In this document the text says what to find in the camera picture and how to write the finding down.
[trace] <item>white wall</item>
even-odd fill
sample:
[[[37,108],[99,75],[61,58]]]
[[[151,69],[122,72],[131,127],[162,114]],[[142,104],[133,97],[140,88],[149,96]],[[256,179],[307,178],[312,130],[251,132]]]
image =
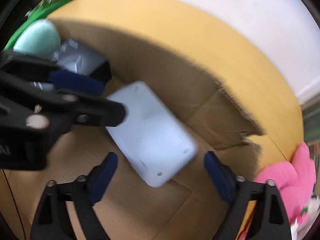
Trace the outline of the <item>white wall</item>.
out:
[[[300,0],[180,1],[218,17],[254,43],[300,103],[320,93],[320,30]]]

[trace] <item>yellow surface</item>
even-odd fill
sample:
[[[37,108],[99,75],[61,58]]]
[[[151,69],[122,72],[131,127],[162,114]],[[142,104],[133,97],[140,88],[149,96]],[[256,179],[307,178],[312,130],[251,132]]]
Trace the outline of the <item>yellow surface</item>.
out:
[[[107,25],[198,65],[227,85],[288,160],[303,140],[299,103],[278,70],[241,34],[197,8],[176,0],[74,0],[50,18]],[[281,159],[273,155],[262,159]]]

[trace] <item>green strap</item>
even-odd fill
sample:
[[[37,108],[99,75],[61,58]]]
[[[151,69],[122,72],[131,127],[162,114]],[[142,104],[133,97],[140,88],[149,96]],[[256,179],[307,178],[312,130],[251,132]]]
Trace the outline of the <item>green strap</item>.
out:
[[[66,3],[70,2],[72,0],[59,0],[57,2],[54,2],[50,4],[47,8],[44,9],[37,9],[32,12],[32,14],[28,17],[28,20],[26,20],[11,36],[9,39],[7,45],[4,49],[11,49],[15,45],[17,39],[20,37],[20,35],[24,32],[24,30],[33,22],[39,19],[45,19],[50,13],[55,11],[56,9],[60,8],[61,6],[65,5]]]

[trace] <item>blue gripper pad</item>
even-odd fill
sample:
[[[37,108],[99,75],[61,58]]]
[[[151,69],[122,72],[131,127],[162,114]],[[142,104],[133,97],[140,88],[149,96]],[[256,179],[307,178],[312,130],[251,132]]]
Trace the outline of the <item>blue gripper pad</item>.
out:
[[[92,206],[101,201],[118,166],[118,157],[115,153],[109,153],[104,161],[95,166],[88,175],[89,200]]]
[[[209,173],[219,197],[232,204],[236,197],[236,176],[227,165],[223,165],[213,152],[204,156],[204,167]]]
[[[67,70],[50,73],[48,80],[57,90],[68,89],[93,96],[101,96],[105,88],[105,84],[101,81]]]

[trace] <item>cardboard box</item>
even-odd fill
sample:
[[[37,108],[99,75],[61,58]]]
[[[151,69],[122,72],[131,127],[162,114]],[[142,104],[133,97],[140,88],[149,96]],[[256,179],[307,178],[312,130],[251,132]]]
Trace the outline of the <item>cardboard box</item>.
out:
[[[244,37],[198,9],[175,0],[75,0],[49,19],[63,40],[108,55],[113,78],[105,96],[146,82],[195,138],[198,153],[171,181],[152,188],[104,128],[74,126],[51,150],[45,170],[8,174],[27,231],[47,181],[73,181],[115,152],[118,169],[94,207],[112,240],[211,239],[228,205],[204,170],[204,154],[213,150],[235,174],[253,179],[260,168],[289,159],[302,141],[300,107],[281,75]],[[4,197],[6,218],[13,207],[2,205]],[[7,221],[21,230],[17,220]]]

